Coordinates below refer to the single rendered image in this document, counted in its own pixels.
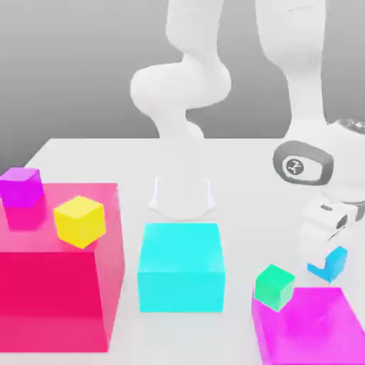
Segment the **large magenta box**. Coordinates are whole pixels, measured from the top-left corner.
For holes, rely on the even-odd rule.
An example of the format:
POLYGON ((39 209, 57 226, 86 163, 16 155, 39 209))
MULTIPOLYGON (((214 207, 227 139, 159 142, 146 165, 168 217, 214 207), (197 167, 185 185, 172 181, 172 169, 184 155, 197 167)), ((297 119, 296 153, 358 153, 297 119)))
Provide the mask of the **large magenta box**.
POLYGON ((262 365, 365 365, 365 331, 339 287, 297 287, 278 312, 252 299, 262 365))

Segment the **small yellow cube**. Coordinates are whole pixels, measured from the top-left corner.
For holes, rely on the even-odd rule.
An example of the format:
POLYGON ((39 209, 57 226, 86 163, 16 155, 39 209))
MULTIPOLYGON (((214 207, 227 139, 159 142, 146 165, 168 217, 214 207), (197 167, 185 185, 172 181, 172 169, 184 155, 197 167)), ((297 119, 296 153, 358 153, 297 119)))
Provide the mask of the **small yellow cube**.
POLYGON ((104 205, 78 195, 53 209, 58 238, 84 249, 106 233, 104 205))

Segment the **small green cube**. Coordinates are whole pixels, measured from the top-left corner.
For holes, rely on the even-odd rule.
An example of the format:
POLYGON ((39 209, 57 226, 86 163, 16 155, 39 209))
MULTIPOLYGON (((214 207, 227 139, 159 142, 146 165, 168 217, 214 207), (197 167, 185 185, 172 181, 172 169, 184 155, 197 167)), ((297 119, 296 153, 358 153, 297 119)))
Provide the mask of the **small green cube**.
POLYGON ((255 281, 254 298, 279 312, 292 298, 295 276, 288 271, 270 264, 255 281))

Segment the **large cyan box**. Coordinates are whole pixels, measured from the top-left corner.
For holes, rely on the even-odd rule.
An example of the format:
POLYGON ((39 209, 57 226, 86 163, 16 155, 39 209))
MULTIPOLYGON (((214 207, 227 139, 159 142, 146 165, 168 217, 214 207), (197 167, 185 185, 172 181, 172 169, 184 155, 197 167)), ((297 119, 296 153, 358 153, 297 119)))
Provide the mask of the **large cyan box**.
POLYGON ((141 312, 222 312, 225 261, 218 224, 146 224, 137 281, 141 312))

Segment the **small blue cube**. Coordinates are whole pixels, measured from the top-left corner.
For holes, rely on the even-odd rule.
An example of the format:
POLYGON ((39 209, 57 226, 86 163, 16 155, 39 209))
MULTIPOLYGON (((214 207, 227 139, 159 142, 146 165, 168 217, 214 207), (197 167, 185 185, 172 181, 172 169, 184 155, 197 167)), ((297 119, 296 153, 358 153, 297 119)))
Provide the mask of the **small blue cube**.
POLYGON ((331 283, 343 272, 347 255, 348 251, 342 246, 338 246, 326 257, 323 268, 308 264, 307 270, 324 281, 331 283))

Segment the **small purple cube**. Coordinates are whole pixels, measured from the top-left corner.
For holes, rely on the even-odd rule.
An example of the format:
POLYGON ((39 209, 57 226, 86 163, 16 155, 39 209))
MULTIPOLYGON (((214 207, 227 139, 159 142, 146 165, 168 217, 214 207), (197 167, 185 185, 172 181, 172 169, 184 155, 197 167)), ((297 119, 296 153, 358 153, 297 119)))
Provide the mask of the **small purple cube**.
POLYGON ((39 169, 11 167, 0 176, 0 196, 4 207, 33 207, 43 194, 39 169))

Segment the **large pink box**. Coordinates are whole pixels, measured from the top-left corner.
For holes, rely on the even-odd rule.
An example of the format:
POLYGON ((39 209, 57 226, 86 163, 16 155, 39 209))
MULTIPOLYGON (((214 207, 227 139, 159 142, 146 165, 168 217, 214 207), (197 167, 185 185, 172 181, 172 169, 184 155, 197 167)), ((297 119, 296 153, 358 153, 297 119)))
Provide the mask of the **large pink box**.
POLYGON ((0 203, 0 353, 106 352, 125 274, 118 186, 47 183, 34 209, 0 203), (85 249, 60 241, 55 207, 101 202, 106 233, 85 249))

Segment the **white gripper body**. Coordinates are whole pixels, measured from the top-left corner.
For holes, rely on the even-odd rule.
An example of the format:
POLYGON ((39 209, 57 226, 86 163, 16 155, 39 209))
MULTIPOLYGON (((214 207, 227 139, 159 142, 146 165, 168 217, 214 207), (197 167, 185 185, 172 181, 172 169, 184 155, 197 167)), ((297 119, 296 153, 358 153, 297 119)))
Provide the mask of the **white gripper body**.
POLYGON ((304 221, 299 230, 299 252, 303 260, 323 269, 328 255, 340 245, 340 236, 345 229, 328 230, 304 221))

